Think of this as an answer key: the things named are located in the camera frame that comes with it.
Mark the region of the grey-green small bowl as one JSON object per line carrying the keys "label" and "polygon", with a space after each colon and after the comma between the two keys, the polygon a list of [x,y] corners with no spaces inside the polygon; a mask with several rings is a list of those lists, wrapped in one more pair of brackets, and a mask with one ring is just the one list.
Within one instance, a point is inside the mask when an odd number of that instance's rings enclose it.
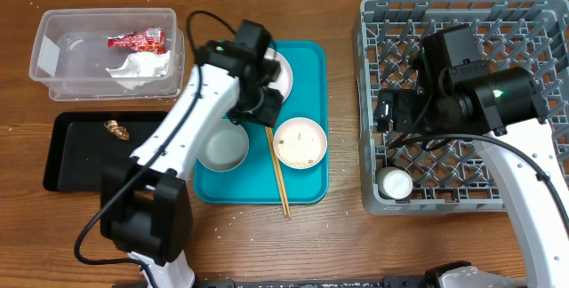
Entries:
{"label": "grey-green small bowl", "polygon": [[197,159],[211,171],[227,172],[246,159],[248,150],[249,138],[244,127],[222,119],[211,130]]}

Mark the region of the pink bowl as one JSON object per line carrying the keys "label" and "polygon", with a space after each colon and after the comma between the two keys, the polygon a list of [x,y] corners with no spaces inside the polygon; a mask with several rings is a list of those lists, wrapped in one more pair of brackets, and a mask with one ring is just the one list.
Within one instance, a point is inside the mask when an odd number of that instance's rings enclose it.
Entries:
{"label": "pink bowl", "polygon": [[304,170],[315,167],[324,159],[328,140],[318,123],[306,117],[295,117],[277,127],[272,146],[284,165]]}

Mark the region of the white cup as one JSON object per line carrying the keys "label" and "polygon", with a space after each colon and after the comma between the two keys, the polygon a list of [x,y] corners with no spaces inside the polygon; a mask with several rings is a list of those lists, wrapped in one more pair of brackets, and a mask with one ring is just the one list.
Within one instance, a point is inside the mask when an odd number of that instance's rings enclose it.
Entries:
{"label": "white cup", "polygon": [[413,191],[412,177],[396,167],[379,169],[376,172],[376,181],[380,193],[391,199],[405,199]]}

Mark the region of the white napkin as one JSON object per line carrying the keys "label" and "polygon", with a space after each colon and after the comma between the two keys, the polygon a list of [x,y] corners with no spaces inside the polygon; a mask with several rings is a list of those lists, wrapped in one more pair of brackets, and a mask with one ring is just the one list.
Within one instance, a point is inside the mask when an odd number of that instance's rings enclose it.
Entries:
{"label": "white napkin", "polygon": [[106,68],[106,71],[126,90],[134,90],[156,78],[168,74],[170,52],[134,52],[127,56],[119,68]]}

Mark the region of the red snack wrapper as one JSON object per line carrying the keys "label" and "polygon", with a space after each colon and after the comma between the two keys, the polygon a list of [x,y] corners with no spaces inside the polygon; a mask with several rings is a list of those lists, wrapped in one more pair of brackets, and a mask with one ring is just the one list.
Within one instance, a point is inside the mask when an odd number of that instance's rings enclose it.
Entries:
{"label": "red snack wrapper", "polygon": [[134,52],[166,52],[165,32],[161,28],[148,28],[108,38],[108,47],[128,48]]}

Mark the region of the brown food scrap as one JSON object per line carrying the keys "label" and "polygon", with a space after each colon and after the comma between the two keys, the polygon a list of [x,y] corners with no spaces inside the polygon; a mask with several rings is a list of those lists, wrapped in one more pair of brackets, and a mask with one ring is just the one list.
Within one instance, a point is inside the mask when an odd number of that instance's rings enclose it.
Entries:
{"label": "brown food scrap", "polygon": [[108,120],[104,124],[105,128],[120,140],[129,140],[130,134],[127,129],[120,125],[116,120]]}

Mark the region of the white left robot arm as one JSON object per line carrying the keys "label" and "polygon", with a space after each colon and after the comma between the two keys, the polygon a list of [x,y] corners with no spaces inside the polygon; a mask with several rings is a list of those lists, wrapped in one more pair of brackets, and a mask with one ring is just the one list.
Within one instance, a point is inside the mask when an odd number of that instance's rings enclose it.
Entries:
{"label": "white left robot arm", "polygon": [[95,224],[135,264],[149,287],[195,287],[195,272],[184,248],[192,226],[188,180],[197,154],[213,127],[226,117],[233,124],[250,122],[274,127],[284,97],[269,87],[280,64],[265,56],[275,49],[273,36],[259,23],[243,20],[233,39],[193,47],[195,65],[188,84],[151,136],[128,157],[101,175],[100,210],[79,233],[81,245]]}

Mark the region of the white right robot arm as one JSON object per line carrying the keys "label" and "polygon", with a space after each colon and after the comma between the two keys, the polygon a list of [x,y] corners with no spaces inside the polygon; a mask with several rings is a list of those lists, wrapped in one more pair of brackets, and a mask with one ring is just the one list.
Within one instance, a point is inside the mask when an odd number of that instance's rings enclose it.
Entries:
{"label": "white right robot arm", "polygon": [[547,104],[524,68],[492,71],[471,29],[445,28],[421,39],[414,89],[379,95],[380,132],[393,148],[431,151],[471,142],[499,189],[525,263],[525,279],[487,273],[465,261],[428,270],[429,287],[565,287],[568,284],[568,187]]}

